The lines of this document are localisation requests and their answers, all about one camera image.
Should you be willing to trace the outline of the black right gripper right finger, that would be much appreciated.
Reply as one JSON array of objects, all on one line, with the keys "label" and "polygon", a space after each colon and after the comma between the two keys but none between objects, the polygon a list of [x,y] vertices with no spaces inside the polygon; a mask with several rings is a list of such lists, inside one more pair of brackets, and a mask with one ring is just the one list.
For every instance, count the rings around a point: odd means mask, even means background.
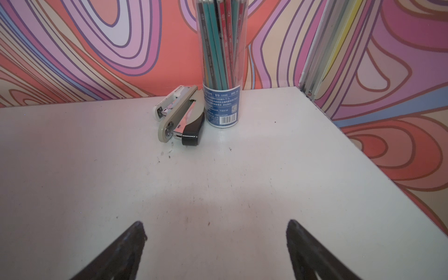
[{"label": "black right gripper right finger", "polygon": [[297,280],[358,280],[339,259],[298,221],[288,222],[287,248]]}]

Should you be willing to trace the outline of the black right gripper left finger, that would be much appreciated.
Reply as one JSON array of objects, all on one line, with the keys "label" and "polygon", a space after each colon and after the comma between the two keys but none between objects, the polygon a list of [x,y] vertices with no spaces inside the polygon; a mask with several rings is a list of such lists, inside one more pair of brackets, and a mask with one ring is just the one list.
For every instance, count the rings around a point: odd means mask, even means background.
[{"label": "black right gripper left finger", "polygon": [[146,241],[144,225],[136,221],[72,278],[74,280],[136,279]]}]

